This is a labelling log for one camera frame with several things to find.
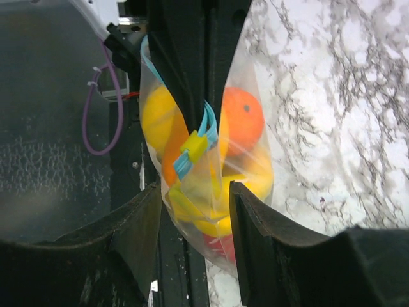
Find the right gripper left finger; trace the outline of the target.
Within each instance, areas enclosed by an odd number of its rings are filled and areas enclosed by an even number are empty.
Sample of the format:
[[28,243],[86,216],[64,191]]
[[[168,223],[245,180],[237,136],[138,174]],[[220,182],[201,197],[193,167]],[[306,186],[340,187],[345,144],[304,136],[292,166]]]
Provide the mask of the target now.
[[162,200],[151,184],[53,242],[1,242],[2,306],[146,306]]

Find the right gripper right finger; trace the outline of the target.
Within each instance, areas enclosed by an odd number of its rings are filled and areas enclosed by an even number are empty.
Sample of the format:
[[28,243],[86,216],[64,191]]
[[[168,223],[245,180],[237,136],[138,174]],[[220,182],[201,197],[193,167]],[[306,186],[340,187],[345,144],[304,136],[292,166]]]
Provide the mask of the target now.
[[238,182],[230,213],[244,306],[408,305],[408,230],[354,226],[329,237]]

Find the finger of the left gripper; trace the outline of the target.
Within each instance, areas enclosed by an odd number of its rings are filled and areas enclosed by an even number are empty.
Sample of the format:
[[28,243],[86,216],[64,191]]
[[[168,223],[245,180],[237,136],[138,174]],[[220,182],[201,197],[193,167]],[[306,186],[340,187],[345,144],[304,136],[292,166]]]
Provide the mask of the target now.
[[199,128],[206,99],[206,11],[202,1],[147,1],[150,56],[189,132]]
[[206,2],[206,100],[221,108],[222,94],[251,0]]

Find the red apple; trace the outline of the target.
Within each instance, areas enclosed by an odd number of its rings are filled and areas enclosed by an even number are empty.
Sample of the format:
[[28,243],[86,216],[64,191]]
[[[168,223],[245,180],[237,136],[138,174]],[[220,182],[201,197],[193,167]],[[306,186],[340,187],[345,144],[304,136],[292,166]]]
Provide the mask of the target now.
[[236,263],[235,248],[233,242],[233,236],[227,235],[224,237],[212,237],[207,234],[203,234],[206,245],[218,255],[225,256],[230,262]]

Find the yellow lemon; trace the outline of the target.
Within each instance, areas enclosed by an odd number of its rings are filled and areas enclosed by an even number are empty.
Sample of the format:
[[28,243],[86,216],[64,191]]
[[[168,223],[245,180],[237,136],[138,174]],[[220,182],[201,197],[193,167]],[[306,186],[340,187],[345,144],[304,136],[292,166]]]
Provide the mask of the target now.
[[145,101],[142,116],[142,129],[145,140],[162,155],[169,139],[177,109],[169,90],[159,86]]

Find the yellow banana bunch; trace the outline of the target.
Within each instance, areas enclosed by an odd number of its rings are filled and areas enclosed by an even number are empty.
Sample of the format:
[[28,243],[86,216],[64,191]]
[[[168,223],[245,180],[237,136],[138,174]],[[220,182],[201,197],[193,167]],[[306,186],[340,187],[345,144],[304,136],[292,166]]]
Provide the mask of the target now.
[[211,237],[224,237],[232,234],[229,213],[229,185],[231,181],[243,183],[260,200],[270,195],[274,174],[270,171],[246,177],[237,173],[222,177],[219,196],[205,187],[197,187],[193,193],[183,192],[176,183],[168,192],[168,198],[175,217],[191,222],[203,234]]

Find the orange fruit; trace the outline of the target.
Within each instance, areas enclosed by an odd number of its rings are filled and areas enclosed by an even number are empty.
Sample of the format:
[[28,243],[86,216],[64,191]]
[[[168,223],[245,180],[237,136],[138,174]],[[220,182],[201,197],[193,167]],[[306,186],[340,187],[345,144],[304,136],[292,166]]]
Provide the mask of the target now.
[[265,126],[259,100],[241,88],[226,87],[222,111],[227,117],[229,127],[227,156],[234,157],[252,150],[260,140]]

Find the clear zip top bag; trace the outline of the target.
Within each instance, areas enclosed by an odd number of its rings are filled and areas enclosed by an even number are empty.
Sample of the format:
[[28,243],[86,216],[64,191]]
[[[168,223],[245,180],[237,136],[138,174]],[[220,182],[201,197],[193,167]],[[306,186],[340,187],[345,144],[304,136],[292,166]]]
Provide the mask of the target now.
[[[148,47],[148,39],[144,38],[141,43],[141,95],[139,99],[141,127],[146,99],[159,86],[165,86],[158,70],[151,61]],[[224,89],[230,86],[248,91],[260,102],[254,64],[243,44],[239,44],[236,49]],[[188,193],[193,193],[195,188],[203,186],[213,192],[217,198],[224,176],[241,173],[249,177],[268,171],[274,173],[265,127],[266,124],[260,140],[252,150],[228,157],[229,127],[227,117],[222,108],[221,115],[216,116],[210,104],[205,104],[204,115],[199,128],[189,132],[188,139],[181,147],[181,155],[173,162],[177,179],[172,186],[178,183],[181,190]],[[148,143],[147,147],[160,175],[162,199],[177,229],[206,259],[228,273],[236,274],[236,264],[230,262],[225,256],[212,251],[206,245],[203,233],[193,223],[180,221],[175,217],[167,195],[172,186],[169,187],[162,176],[163,154],[159,155]]]

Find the orange yellow mango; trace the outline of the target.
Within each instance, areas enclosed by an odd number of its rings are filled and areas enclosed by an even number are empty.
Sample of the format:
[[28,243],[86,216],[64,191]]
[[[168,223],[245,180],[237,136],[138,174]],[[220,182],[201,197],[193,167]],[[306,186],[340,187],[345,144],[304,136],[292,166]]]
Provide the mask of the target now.
[[181,147],[188,137],[189,132],[183,115],[180,112],[176,113],[171,127],[171,133],[162,156],[162,176],[169,187],[171,187],[177,179],[173,162],[181,155]]

